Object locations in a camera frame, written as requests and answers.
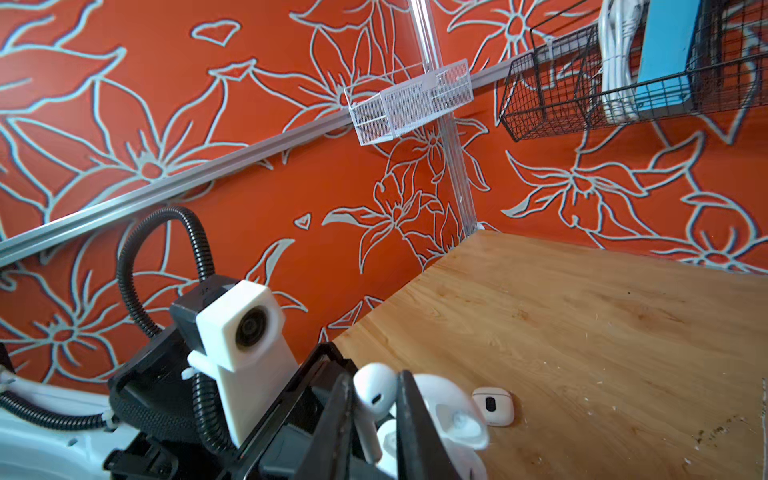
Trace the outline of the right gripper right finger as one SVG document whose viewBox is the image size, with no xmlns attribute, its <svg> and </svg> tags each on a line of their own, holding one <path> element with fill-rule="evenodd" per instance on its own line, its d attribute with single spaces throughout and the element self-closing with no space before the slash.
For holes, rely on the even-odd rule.
<svg viewBox="0 0 768 480">
<path fill-rule="evenodd" d="M 396 452 L 400 480 L 460 479 L 408 370 L 398 374 Z"/>
</svg>

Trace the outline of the white earbud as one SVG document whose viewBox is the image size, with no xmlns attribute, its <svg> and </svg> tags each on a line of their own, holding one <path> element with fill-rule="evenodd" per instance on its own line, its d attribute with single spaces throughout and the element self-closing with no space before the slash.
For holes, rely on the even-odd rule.
<svg viewBox="0 0 768 480">
<path fill-rule="evenodd" d="M 397 374 L 383 363 L 369 363 L 353 375 L 354 425 L 369 464 L 376 464 L 381 459 L 376 423 L 389 414 L 395 403 L 397 385 Z"/>
</svg>

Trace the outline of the white round charging case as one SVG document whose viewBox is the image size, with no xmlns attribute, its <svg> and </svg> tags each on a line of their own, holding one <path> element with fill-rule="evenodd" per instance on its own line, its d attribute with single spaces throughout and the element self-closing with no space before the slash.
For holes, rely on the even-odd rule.
<svg viewBox="0 0 768 480">
<path fill-rule="evenodd" d="M 476 451 L 487 448 L 490 436 L 476 404 L 446 378 L 426 373 L 417 373 L 413 377 L 441 442 L 461 478 L 487 479 L 486 467 Z"/>
</svg>

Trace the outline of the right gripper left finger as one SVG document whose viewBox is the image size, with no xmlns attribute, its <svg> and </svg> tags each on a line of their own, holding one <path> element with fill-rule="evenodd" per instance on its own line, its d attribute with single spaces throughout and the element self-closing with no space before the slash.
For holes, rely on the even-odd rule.
<svg viewBox="0 0 768 480">
<path fill-rule="evenodd" d="M 343 373 L 333 385 L 330 399 L 323 410 L 308 450 L 296 469 L 294 480 L 349 478 L 353 405 L 352 377 Z"/>
</svg>

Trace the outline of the cream earbud charging case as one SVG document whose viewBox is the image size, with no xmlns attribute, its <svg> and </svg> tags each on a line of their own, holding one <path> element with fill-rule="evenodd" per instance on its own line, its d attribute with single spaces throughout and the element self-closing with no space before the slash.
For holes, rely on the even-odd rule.
<svg viewBox="0 0 768 480">
<path fill-rule="evenodd" d="M 472 399 L 488 426 L 507 427 L 514 423 L 514 397 L 509 391 L 499 387 L 479 387 L 472 392 Z"/>
</svg>

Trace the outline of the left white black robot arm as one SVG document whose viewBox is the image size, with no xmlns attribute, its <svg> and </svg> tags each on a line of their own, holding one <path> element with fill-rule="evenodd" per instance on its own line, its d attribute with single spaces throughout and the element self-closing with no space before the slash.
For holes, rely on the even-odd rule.
<svg viewBox="0 0 768 480">
<path fill-rule="evenodd" d="M 147 238 L 176 221 L 187 232 L 198 283 L 159 326 L 135 286 Z M 272 291 L 216 273 L 206 232 L 184 207 L 164 207 L 129 234 L 116 282 L 148 344 L 109 380 L 107 407 L 67 414 L 35 404 L 1 375 L 2 408 L 83 446 L 83 479 L 346 479 L 361 471 L 352 425 L 352 361 L 330 342 L 298 362 Z"/>
</svg>

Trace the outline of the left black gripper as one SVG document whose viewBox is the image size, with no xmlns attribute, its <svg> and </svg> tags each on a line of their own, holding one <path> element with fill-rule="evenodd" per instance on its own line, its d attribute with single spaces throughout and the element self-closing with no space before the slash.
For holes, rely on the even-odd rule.
<svg viewBox="0 0 768 480">
<path fill-rule="evenodd" d="M 104 467 L 114 479 L 214 479 L 271 477 L 259 467 L 260 454 L 276 446 L 300 447 L 311 437 L 337 376 L 354 363 L 336 346 L 315 347 L 239 447 L 231 441 L 216 382 L 191 367 L 190 348 L 172 322 L 159 327 L 139 300 L 133 277 L 118 284 L 133 320 L 148 344 L 110 380 L 110 405 L 138 434 L 130 445 L 112 451 Z"/>
</svg>

